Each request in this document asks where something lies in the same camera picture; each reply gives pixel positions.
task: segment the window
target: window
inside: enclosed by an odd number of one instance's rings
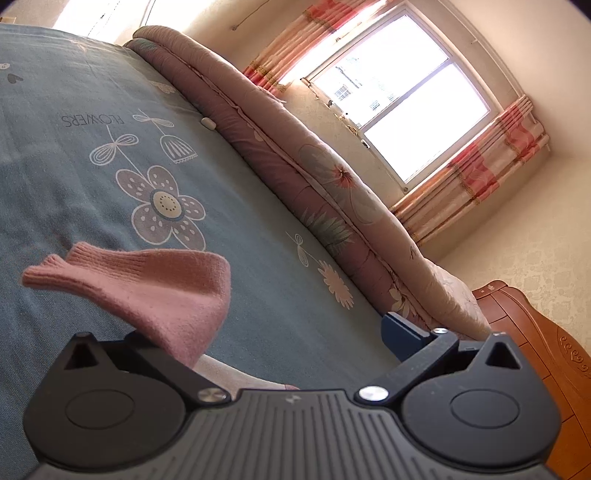
[[[335,97],[338,98],[338,100],[344,100],[346,99],[349,95],[351,95],[351,91],[347,88],[346,85],[343,85],[341,88],[339,88],[336,92],[335,92]]]
[[[406,4],[359,33],[306,80],[340,110],[404,191],[496,114],[471,70]]]

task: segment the curtain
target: curtain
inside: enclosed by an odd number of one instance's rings
[[[468,213],[549,141],[525,95],[391,212],[419,245]]]
[[[281,79],[312,48],[378,0],[322,0],[307,8],[243,71],[252,83],[274,95]]]

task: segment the wooden furniture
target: wooden furniture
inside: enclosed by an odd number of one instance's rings
[[[564,480],[591,480],[591,358],[525,295],[500,280],[473,292],[498,332],[519,345],[554,397],[562,428],[547,465]]]

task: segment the metal screw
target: metal screw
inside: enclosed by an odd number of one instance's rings
[[[357,394],[366,401],[382,401],[388,398],[389,392],[384,387],[369,385],[363,387]]]
[[[228,398],[228,393],[218,387],[199,390],[197,398],[204,403],[221,403]]]

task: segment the blue bed sheet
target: blue bed sheet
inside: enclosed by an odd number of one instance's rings
[[[130,50],[0,24],[0,478],[35,464],[22,412],[69,337],[130,331],[87,300],[20,285],[78,241],[226,257],[230,313],[208,353],[249,374],[353,389],[397,363],[377,312],[201,118]],[[184,206],[174,221],[163,192]]]

